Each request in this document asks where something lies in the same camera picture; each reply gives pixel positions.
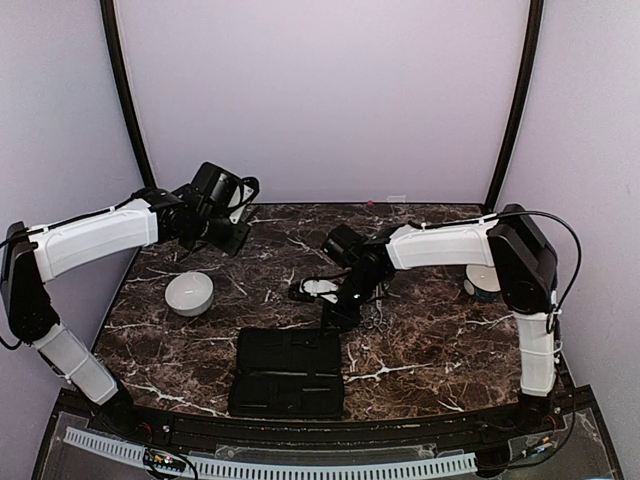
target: wire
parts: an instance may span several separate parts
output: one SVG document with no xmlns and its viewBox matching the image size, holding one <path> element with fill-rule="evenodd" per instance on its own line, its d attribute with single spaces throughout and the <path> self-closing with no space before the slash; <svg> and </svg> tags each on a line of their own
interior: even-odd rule
<svg viewBox="0 0 640 480">
<path fill-rule="evenodd" d="M 7 350 L 17 350 L 18 348 L 20 348 L 20 345 L 22 345 L 22 340 L 18 340 L 18 343 L 16 343 L 15 345 L 9 345 L 9 343 L 7 343 L 7 341 L 2 338 L 2 336 L 0 336 L 0 343 Z"/>
<path fill-rule="evenodd" d="M 553 332 L 556 326 L 556 323 L 558 322 L 558 315 L 560 313 L 562 305 L 564 304 L 564 301 L 566 300 L 567 296 L 573 289 L 576 279 L 578 278 L 578 274 L 580 273 L 580 267 L 582 266 L 582 244 L 580 243 L 580 238 L 578 237 L 578 234 L 576 233 L 576 231 L 565 220 L 558 217 L 557 215 L 554 215 L 548 212 L 542 212 L 538 210 L 524 210 L 520 212 L 492 213 L 490 215 L 480 217 L 480 218 L 473 218 L 470 220 L 457 220 L 453 222 L 432 223 L 432 224 L 419 224 L 416 222 L 409 222 L 409 225 L 421 230 L 434 230 L 442 227 L 473 225 L 473 224 L 479 223 L 480 221 L 492 221 L 492 220 L 500 220 L 503 218 L 527 217 L 527 216 L 544 217 L 559 223 L 571 234 L 576 244 L 577 259 L 576 259 L 576 266 L 573 271 L 573 275 L 571 276 L 571 279 L 569 280 L 569 283 L 567 284 L 567 287 L 565 288 L 564 293 L 560 297 L 560 301 L 553 308 L 553 310 L 549 313 L 549 316 L 547 317 L 546 329 L 547 329 L 547 333 L 550 334 L 551 332 Z"/>
<path fill-rule="evenodd" d="M 124 207 L 127 203 L 129 203 L 132 200 L 133 196 L 129 197 L 127 200 L 120 202 L 119 204 L 117 204 L 116 206 L 113 207 L 114 210 L 118 210 L 122 207 Z M 3 248 L 5 248 L 7 245 L 9 245 L 10 243 L 16 243 L 19 242 L 21 240 L 26 240 L 28 239 L 31 235 L 37 235 L 38 233 L 43 233 L 47 228 L 49 230 L 53 230 L 55 228 L 60 228 L 63 227 L 65 225 L 68 225 L 70 223 L 73 222 L 77 222 L 79 220 L 85 220 L 87 218 L 91 218 L 91 217 L 95 217 L 98 215 L 102 215 L 104 213 L 109 213 L 111 212 L 111 208 L 105 208 L 102 210 L 98 210 L 97 212 L 91 212 L 91 213 L 85 213 L 83 215 L 78 215 L 77 217 L 73 217 L 73 218 L 69 218 L 67 220 L 63 220 L 61 222 L 58 223 L 54 223 L 46 228 L 38 228 L 36 230 L 28 230 L 28 229 L 24 229 L 20 232 L 16 232 L 13 235 L 11 235 L 10 237 L 5 238 L 2 242 L 0 242 L 0 250 L 2 250 Z M 0 344 L 2 344 L 2 346 L 4 348 L 6 348 L 7 350 L 17 350 L 21 345 L 22 345 L 22 340 L 18 340 L 18 343 L 16 343 L 15 345 L 10 345 L 4 338 L 2 338 L 2 336 L 0 336 Z"/>
<path fill-rule="evenodd" d="M 556 433 L 558 433 L 558 422 L 556 422 L 556 419 L 553 418 L 553 416 L 551 416 L 551 415 L 547 415 L 547 418 L 553 424 L 553 435 L 555 435 Z"/>
<path fill-rule="evenodd" d="M 569 439 L 571 438 L 571 434 L 573 433 L 573 429 L 576 426 L 576 409 L 577 409 L 576 387 L 573 383 L 571 383 L 571 396 L 573 397 L 573 402 L 571 406 L 571 426 L 569 427 L 569 430 L 567 431 L 567 435 L 564 437 L 562 442 L 560 442 L 558 446 L 556 446 L 555 449 L 549 455 L 547 455 L 545 458 L 543 458 L 538 462 L 526 463 L 523 465 L 514 465 L 514 463 L 519 462 L 520 460 L 524 460 L 526 458 L 523 456 L 514 458 L 513 460 L 510 460 L 509 462 L 503 463 L 501 465 L 478 464 L 476 465 L 478 467 L 478 470 L 520 470 L 522 468 L 537 467 L 538 465 L 542 465 L 543 463 L 548 462 L 553 457 L 555 457 L 558 454 L 558 452 L 560 452 L 560 450 L 562 450 L 564 446 L 569 442 Z"/>
<path fill-rule="evenodd" d="M 518 427 L 516 427 L 515 425 L 511 425 L 511 426 L 498 425 L 498 424 L 491 423 L 491 422 L 485 422 L 484 420 L 481 420 L 481 421 L 476 422 L 476 423 L 481 429 L 493 428 L 494 430 L 497 430 L 498 432 L 513 432 L 513 431 L 518 429 Z"/>
<path fill-rule="evenodd" d="M 132 442 L 136 442 L 139 443 L 141 445 L 144 445 L 147 449 L 149 448 L 153 448 L 154 450 L 158 450 L 164 453 L 167 453 L 169 455 L 173 455 L 174 457 L 179 458 L 180 460 L 182 460 L 183 462 L 185 462 L 187 465 L 189 465 L 189 468 L 193 471 L 193 478 L 194 480 L 198 480 L 198 470 L 196 469 L 196 466 L 193 464 L 193 462 L 191 462 L 187 457 L 185 457 L 184 455 L 177 453 L 177 452 L 172 452 L 170 450 L 167 450 L 163 447 L 159 447 L 154 445 L 151 441 L 149 442 L 145 442 L 143 440 L 132 440 L 131 439 L 131 435 L 133 435 L 133 433 L 137 432 L 138 430 L 134 430 L 134 432 L 130 435 L 123 435 L 122 433 L 118 432 L 117 430 L 115 430 L 111 425 L 109 425 L 102 417 L 100 417 L 100 415 L 98 415 L 98 412 L 95 411 L 94 409 L 94 404 L 91 400 L 89 400 L 85 395 L 83 395 L 83 398 L 87 404 L 87 406 L 89 407 L 89 410 L 91 411 L 91 414 L 93 415 L 93 418 L 95 418 L 96 420 L 98 420 L 98 422 L 100 422 L 100 424 L 102 424 L 103 427 L 105 427 L 107 430 L 109 430 L 109 432 L 111 432 L 113 435 L 115 435 L 116 437 L 122 438 L 124 440 L 129 440 Z M 150 434 L 150 438 L 151 440 L 153 440 L 153 429 L 151 428 L 151 425 L 149 425 L 146 422 L 141 422 L 138 427 L 142 427 L 144 428 L 147 432 L 149 432 Z"/>
<path fill-rule="evenodd" d="M 186 465 L 188 465 L 188 466 L 189 466 L 189 468 L 190 468 L 190 469 L 191 469 L 191 471 L 193 472 L 193 478 L 194 478 L 194 480 L 198 480 L 198 478 L 199 478 L 199 477 L 198 477 L 198 470 L 196 469 L 196 466 L 193 464 L 193 462 L 192 462 L 191 460 L 189 460 L 187 457 L 185 457 L 184 455 L 181 455 L 181 454 L 179 454 L 179 453 L 173 453 L 173 452 L 169 452 L 169 451 L 167 451 L 167 450 L 163 450 L 163 449 L 161 449 L 161 448 L 156 448 L 156 447 L 152 447 L 152 448 L 153 448 L 154 450 L 159 451 L 159 452 L 166 453 L 166 454 L 168 454 L 168 455 L 173 455 L 174 457 L 179 458 L 180 460 L 182 460 Z M 164 479 L 167 479 L 167 478 L 180 478 L 180 477 L 182 477 L 182 475 L 184 474 L 184 472 L 183 472 L 183 473 L 181 473 L 181 474 L 180 474 L 180 475 L 178 475 L 178 476 L 174 476 L 174 475 L 173 475 L 173 474 L 171 474 L 171 473 L 165 474 L 165 473 L 159 472 L 159 471 L 156 469 L 156 467 L 153 465 L 153 463 L 150 463 L 149 465 L 146 465 L 146 466 L 148 466 L 148 467 L 151 469 L 151 471 L 154 473 L 154 475 L 149 474 L 149 471 L 145 469 L 145 471 L 147 472 L 147 474 L 148 474 L 149 476 L 153 477 L 153 478 L 158 479 L 158 480 L 164 480 Z"/>
<path fill-rule="evenodd" d="M 571 225 L 569 225 L 566 221 L 564 221 L 562 218 L 558 217 L 557 215 L 553 215 L 552 213 L 548 213 L 548 212 L 541 212 L 537 210 L 524 211 L 524 212 L 504 212 L 504 213 L 498 213 L 496 218 L 502 219 L 502 218 L 523 217 L 523 216 L 549 218 L 559 223 L 564 228 L 566 228 L 567 231 L 573 237 L 573 240 L 575 241 L 576 251 L 577 251 L 576 266 L 573 271 L 573 275 L 571 276 L 571 280 L 569 280 L 569 283 L 567 284 L 567 287 L 565 288 L 564 293 L 562 294 L 562 297 L 560 297 L 560 301 L 558 302 L 558 305 L 554 309 L 555 312 L 552 312 L 554 316 L 557 316 L 557 312 L 559 312 L 560 309 L 562 308 L 564 301 L 566 300 L 567 296 L 571 292 L 571 289 L 573 288 L 574 284 L 576 283 L 576 279 L 578 278 L 578 274 L 580 273 L 580 267 L 582 266 L 582 244 L 580 243 L 580 238 L 578 237 L 578 234 L 576 233 L 576 231 L 571 227 Z"/>
</svg>

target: brown marble table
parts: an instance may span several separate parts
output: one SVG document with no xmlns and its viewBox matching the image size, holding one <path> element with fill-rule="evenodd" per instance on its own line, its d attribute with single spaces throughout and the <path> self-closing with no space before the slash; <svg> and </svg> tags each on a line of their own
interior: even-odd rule
<svg viewBox="0 0 640 480">
<path fill-rule="evenodd" d="M 287 288 L 339 269 L 319 247 L 347 223 L 371 235 L 383 225 L 477 216 L 475 206 L 261 205 L 235 258 L 213 249 L 187 255 L 175 243 L 143 249 L 115 300 L 95 352 L 137 404 L 226 416 L 235 341 L 243 327 L 312 328 L 321 305 L 292 302 Z M 197 270 L 213 278 L 216 300 L 186 319 L 164 301 L 168 283 Z M 462 289 L 462 270 L 399 272 L 376 321 L 342 336 L 345 421 L 387 420 L 477 410 L 516 401 L 520 360 L 515 322 L 502 303 Z"/>
</svg>

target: white cylinder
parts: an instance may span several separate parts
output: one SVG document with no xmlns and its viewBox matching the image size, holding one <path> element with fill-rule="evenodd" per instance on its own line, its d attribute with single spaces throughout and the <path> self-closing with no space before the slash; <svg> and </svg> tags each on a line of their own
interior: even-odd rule
<svg viewBox="0 0 640 480">
<path fill-rule="evenodd" d="M 522 393 L 546 397 L 556 381 L 555 342 L 547 333 L 547 314 L 522 315 L 513 313 L 518 324 L 520 355 L 522 358 Z"/>
<path fill-rule="evenodd" d="M 104 404 L 118 391 L 109 370 L 60 323 L 33 346 L 72 381 L 93 403 Z"/>
</svg>

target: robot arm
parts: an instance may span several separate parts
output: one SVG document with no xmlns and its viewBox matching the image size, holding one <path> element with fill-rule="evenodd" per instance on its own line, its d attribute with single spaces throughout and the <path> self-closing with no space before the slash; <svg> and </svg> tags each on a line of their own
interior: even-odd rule
<svg viewBox="0 0 640 480">
<path fill-rule="evenodd" d="M 143 189 L 117 207 L 50 226 L 12 225 L 1 271 L 1 293 L 11 332 L 33 345 L 95 404 L 127 396 L 123 387 L 60 321 L 44 284 L 112 253 L 178 239 L 186 248 L 207 242 L 229 255 L 250 227 L 240 221 L 259 191 L 210 163 L 175 192 Z"/>
<path fill-rule="evenodd" d="M 558 354 L 553 332 L 557 256 L 524 209 L 509 205 L 502 215 L 446 226 L 407 224 L 366 239 L 346 225 L 329 233 L 322 250 L 338 265 L 350 268 L 340 285 L 326 280 L 303 281 L 293 296 L 324 301 L 324 328 L 347 331 L 360 322 L 360 306 L 381 282 L 397 271 L 433 265 L 494 267 L 505 303 L 518 324 L 522 358 L 521 391 L 546 397 L 555 382 Z"/>
</svg>

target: curved black frame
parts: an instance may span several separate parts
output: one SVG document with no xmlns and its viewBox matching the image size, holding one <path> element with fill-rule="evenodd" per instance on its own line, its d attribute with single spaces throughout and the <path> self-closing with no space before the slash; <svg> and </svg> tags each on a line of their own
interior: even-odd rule
<svg viewBox="0 0 640 480">
<path fill-rule="evenodd" d="M 136 109 L 133 105 L 133 97 L 131 96 L 131 88 L 127 78 L 127 70 L 124 64 L 124 56 L 122 55 L 122 45 L 120 44 L 120 34 L 118 33 L 118 19 L 116 18 L 116 10 L 113 3 L 114 0 L 100 0 L 100 8 L 102 10 L 102 24 L 104 27 L 104 35 L 107 39 L 107 48 L 109 49 L 109 58 L 111 59 L 111 69 L 113 70 L 113 79 L 118 90 L 120 98 L 120 107 L 124 122 L 129 132 L 129 140 L 131 148 L 136 157 L 138 170 L 144 182 L 145 187 L 156 188 L 156 180 L 151 171 L 151 164 L 147 156 L 147 150 L 142 139 L 140 124 L 136 116 Z"/>
<path fill-rule="evenodd" d="M 109 48 L 109 57 L 111 58 L 111 66 L 113 68 L 113 77 L 115 79 L 118 96 L 120 97 L 120 106 L 127 124 L 131 146 L 135 153 L 136 162 L 140 175 L 145 186 L 155 187 L 156 181 L 151 170 L 149 157 L 144 146 L 140 125 L 136 116 L 133 105 L 131 89 L 127 79 L 127 72 L 122 55 L 122 47 L 120 45 L 120 36 L 118 34 L 118 21 L 115 14 L 114 0 L 100 0 L 102 7 L 102 21 L 104 24 L 104 32 L 107 38 L 107 46 Z M 529 83 L 531 82 L 531 74 L 533 72 L 533 63 L 538 45 L 538 36 L 540 34 L 540 25 L 542 23 L 542 10 L 544 0 L 531 0 L 529 4 L 529 18 L 527 20 L 527 30 L 524 38 L 524 46 L 522 49 L 522 58 L 520 60 L 520 70 L 518 72 L 518 80 L 516 81 L 511 110 L 509 111 L 509 119 L 504 132 L 502 146 L 498 154 L 498 160 L 493 172 L 491 184 L 487 192 L 482 209 L 485 213 L 492 212 L 498 202 L 502 185 L 504 184 L 509 162 L 513 154 L 513 148 L 518 136 L 520 121 L 529 91 Z"/>
<path fill-rule="evenodd" d="M 502 185 L 504 184 L 504 179 L 509 169 L 509 162 L 513 155 L 513 147 L 516 144 L 520 121 L 522 120 L 522 113 L 524 112 L 527 93 L 529 92 L 533 62 L 538 46 L 538 36 L 540 35 L 540 25 L 542 24 L 543 8 L 544 0 L 531 0 L 529 4 L 529 19 L 527 21 L 527 32 L 524 36 L 524 46 L 522 47 L 522 58 L 520 59 L 520 70 L 518 72 L 518 80 L 516 81 L 516 90 L 513 93 L 509 120 L 507 121 L 507 128 L 504 132 L 504 138 L 502 139 L 498 161 L 493 171 L 493 178 L 489 185 L 487 197 L 482 206 L 485 213 L 493 212 L 496 208 L 498 197 L 500 196 L 500 191 L 502 190 Z"/>
<path fill-rule="evenodd" d="M 565 412 L 571 411 L 573 398 L 578 411 L 590 408 L 602 436 L 605 451 L 617 480 L 624 478 L 613 442 L 607 430 L 600 407 L 591 386 L 573 389 L 573 380 L 562 361 L 560 382 L 562 392 L 555 404 Z M 225 419 L 188 415 L 137 407 L 154 425 L 167 425 L 168 434 L 162 434 L 154 444 L 183 454 L 191 451 L 214 454 L 220 446 L 285 450 L 368 450 L 416 445 L 435 445 L 439 452 L 463 449 L 474 452 L 480 459 L 493 458 L 496 451 L 508 451 L 507 442 L 513 432 L 478 429 L 478 422 L 509 417 L 515 405 L 504 405 L 474 412 L 452 413 L 435 417 L 420 417 L 382 422 L 283 422 Z M 45 460 L 58 416 L 70 413 L 88 420 L 88 427 L 110 434 L 92 414 L 86 400 L 76 391 L 61 389 L 42 439 L 33 479 L 41 478 Z"/>
</svg>

